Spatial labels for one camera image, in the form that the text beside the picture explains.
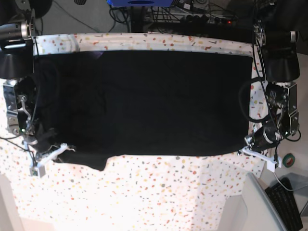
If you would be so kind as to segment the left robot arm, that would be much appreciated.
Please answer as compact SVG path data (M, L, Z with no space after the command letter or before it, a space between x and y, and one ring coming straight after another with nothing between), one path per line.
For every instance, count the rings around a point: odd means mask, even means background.
M253 55L258 55L261 69L257 77L245 82L240 90L255 82L262 85L268 114L262 119L245 118L260 123L261 128L245 137L246 149L261 153L277 147L284 139L299 132L297 84L300 68L296 43L300 30L308 24L306 0L256 0L252 15Z

